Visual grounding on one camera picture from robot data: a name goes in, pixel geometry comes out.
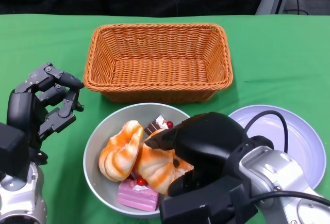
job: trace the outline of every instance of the basket rim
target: basket rim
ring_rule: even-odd
[[[145,83],[105,83],[100,84],[92,80],[91,70],[92,62],[95,57],[96,51],[96,41],[102,31],[109,28],[130,28],[134,26],[139,26],[141,28],[157,26],[183,26],[183,27],[209,27],[215,28],[221,34],[224,39],[223,48],[225,50],[225,78],[217,82],[145,82]],[[217,91],[228,87],[233,82],[233,69],[230,59],[230,51],[228,47],[227,35],[222,26],[216,23],[122,23],[122,24],[105,24],[96,28],[91,37],[91,43],[89,47],[89,52],[87,56],[87,62],[85,66],[84,73],[84,84],[85,86],[93,91],[98,92],[130,92],[130,91],[196,91],[196,90],[210,90]]]

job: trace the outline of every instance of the white bowl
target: white bowl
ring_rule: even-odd
[[[159,115],[170,120],[177,125],[189,118],[183,111],[169,105],[157,103],[135,104],[112,113],[104,119],[89,137],[84,152],[84,173],[86,181],[92,192],[105,205],[121,212],[123,214],[134,217],[155,217],[159,215],[159,209],[153,212],[133,209],[117,203],[118,182],[113,182],[103,176],[98,168],[98,158],[100,152],[105,148],[109,138],[117,134],[122,126],[129,120],[137,120],[145,127]]]

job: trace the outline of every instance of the orange wicker basket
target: orange wicker basket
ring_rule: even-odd
[[[92,36],[84,83],[114,102],[205,102],[233,81],[216,24],[116,24]]]

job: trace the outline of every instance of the croissant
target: croissant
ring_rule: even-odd
[[[126,179],[136,161],[143,142],[143,127],[138,121],[128,121],[122,130],[111,137],[98,160],[101,173],[110,180]]]
[[[161,131],[155,131],[149,138]],[[139,152],[135,167],[153,190],[164,195],[168,194],[168,188],[174,180],[193,169],[192,165],[178,158],[174,150],[152,149],[146,144]]]

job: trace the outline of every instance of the green tablecloth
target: green tablecloth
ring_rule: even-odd
[[[41,64],[83,78],[93,30],[110,23],[214,22],[225,29],[234,68],[234,83],[203,104],[175,105],[189,115],[218,111],[230,114],[247,105],[269,104],[304,118],[321,137],[330,155],[330,17],[222,16],[189,18],[0,16],[0,121],[6,121],[10,91]],[[83,173],[83,153],[95,127],[124,107],[87,89],[77,120],[44,142],[49,155],[43,189],[48,224],[143,224],[159,219],[134,219],[102,204],[90,191]],[[329,167],[317,191],[330,198]],[[249,223],[264,223],[260,213]]]

